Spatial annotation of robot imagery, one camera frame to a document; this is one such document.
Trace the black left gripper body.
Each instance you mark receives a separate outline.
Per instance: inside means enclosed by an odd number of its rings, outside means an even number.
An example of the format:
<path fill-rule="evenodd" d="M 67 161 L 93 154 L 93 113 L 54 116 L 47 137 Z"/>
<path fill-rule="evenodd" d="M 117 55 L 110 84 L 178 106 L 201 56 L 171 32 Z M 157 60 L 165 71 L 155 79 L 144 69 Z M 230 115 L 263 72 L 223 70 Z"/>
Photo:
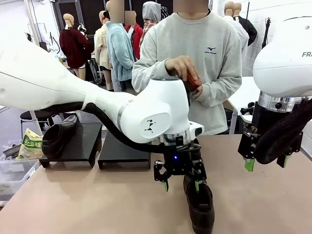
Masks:
<path fill-rule="evenodd" d="M 196 146 L 186 146 L 180 149 L 172 149 L 164 153 L 164 168 L 166 176 L 196 175 L 193 163 Z"/>

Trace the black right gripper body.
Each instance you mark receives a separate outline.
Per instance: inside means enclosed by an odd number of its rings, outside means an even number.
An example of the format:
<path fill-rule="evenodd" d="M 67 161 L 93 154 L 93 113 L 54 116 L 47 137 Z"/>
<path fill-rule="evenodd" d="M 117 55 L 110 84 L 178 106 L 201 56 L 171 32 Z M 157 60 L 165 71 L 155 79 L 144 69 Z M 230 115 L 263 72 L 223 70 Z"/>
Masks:
<path fill-rule="evenodd" d="M 264 134 L 272 128 L 275 124 L 280 122 L 286 117 L 292 117 L 293 112 L 275 112 L 272 110 L 268 110 L 258 103 L 258 101 L 255 103 L 254 111 L 253 111 L 253 119 L 252 119 L 252 126 L 257 128 L 256 134 L 257 134 L 257 142 L 254 144 L 257 145 L 257 143 L 260 142 L 260 138 L 264 136 Z"/>

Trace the person's left hand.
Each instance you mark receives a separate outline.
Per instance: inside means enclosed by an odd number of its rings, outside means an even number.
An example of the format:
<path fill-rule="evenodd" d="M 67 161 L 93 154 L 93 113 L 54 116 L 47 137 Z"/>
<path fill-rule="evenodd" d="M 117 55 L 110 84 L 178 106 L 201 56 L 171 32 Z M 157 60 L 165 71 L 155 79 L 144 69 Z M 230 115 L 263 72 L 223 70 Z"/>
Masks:
<path fill-rule="evenodd" d="M 197 99 L 203 92 L 203 85 L 201 84 L 195 90 L 193 90 L 192 99 Z"/>

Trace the person's right hand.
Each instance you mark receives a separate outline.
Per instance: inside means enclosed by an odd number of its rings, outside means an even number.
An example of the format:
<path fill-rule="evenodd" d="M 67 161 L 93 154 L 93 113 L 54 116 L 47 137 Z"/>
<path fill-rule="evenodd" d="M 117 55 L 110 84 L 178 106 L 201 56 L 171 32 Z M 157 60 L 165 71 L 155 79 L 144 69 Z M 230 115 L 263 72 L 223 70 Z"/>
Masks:
<path fill-rule="evenodd" d="M 176 73 L 183 81 L 187 81 L 188 75 L 194 80 L 199 79 L 198 71 L 189 56 L 167 59 L 164 64 L 168 73 Z"/>

